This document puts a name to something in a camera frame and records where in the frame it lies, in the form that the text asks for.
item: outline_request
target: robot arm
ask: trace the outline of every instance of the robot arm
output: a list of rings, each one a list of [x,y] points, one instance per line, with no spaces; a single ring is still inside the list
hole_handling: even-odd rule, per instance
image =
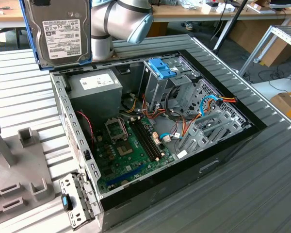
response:
[[[93,3],[91,14],[94,60],[105,60],[113,55],[111,36],[139,44],[153,21],[148,0],[98,0]]]

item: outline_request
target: yellow wire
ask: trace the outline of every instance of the yellow wire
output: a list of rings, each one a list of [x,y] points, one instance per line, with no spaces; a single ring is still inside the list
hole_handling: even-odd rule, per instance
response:
[[[128,111],[126,111],[127,113],[131,113],[132,111],[134,111],[134,109],[135,109],[135,106],[136,106],[136,100],[137,100],[137,99],[135,99],[135,101],[134,101],[134,104],[133,104],[132,108],[131,108],[131,109],[129,109]]]
[[[226,100],[234,100],[235,98],[227,98],[227,97],[223,97],[223,96],[219,96],[220,98],[226,99]]]

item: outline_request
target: hard drive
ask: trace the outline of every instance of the hard drive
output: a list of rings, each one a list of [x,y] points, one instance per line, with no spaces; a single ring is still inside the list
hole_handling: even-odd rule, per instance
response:
[[[40,69],[90,63],[90,0],[19,0]]]

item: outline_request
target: metal shelf frame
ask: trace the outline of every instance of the metal shelf frame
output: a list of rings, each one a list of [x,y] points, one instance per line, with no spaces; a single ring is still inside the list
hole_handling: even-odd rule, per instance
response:
[[[244,63],[243,67],[239,71],[239,75],[242,77],[248,69],[248,66],[251,62],[258,63],[264,57],[264,55],[268,52],[271,48],[271,44],[269,43],[265,49],[262,51],[258,58],[255,58],[257,53],[261,50],[261,48],[269,41],[269,38],[272,36],[273,38],[271,41],[275,41],[276,38],[280,38],[291,45],[291,26],[270,26],[269,29],[266,31],[265,35],[259,41],[256,48],[253,50],[252,54],[249,56],[247,61]]]

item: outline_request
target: motherboard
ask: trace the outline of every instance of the motherboard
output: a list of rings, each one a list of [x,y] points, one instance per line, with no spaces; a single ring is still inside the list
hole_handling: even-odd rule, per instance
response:
[[[147,118],[136,121],[114,119],[95,132],[95,160],[101,171],[98,186],[107,193],[174,161],[162,142],[155,144],[153,127]],[[125,139],[114,140],[117,135]]]

